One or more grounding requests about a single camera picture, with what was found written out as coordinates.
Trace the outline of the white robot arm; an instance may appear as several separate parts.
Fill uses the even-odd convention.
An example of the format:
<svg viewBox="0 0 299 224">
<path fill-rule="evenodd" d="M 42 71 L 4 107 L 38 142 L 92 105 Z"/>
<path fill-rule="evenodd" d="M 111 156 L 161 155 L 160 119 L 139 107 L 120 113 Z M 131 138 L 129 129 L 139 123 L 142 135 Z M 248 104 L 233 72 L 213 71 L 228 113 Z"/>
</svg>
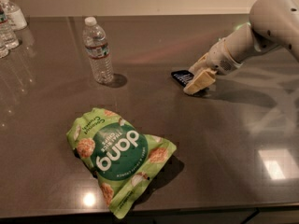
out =
<svg viewBox="0 0 299 224">
<path fill-rule="evenodd" d="M 249 22 L 222 38 L 189 68 L 193 78 L 184 92 L 194 95 L 245 60 L 282 47 L 299 60 L 299 6 L 292 0 L 257 0 Z"/>
</svg>

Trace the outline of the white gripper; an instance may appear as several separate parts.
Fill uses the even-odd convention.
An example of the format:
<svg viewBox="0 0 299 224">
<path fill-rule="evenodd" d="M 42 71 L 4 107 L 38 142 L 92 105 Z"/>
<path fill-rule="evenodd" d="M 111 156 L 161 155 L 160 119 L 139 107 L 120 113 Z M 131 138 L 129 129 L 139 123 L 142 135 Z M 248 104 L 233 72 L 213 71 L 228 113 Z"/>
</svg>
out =
<svg viewBox="0 0 299 224">
<path fill-rule="evenodd" d="M 216 81 L 216 72 L 226 76 L 240 67 L 241 63 L 232 57 L 226 46 L 226 39 L 223 38 L 189 68 L 189 72 L 194 75 L 194 78 L 183 91 L 186 94 L 194 95 Z"/>
</svg>

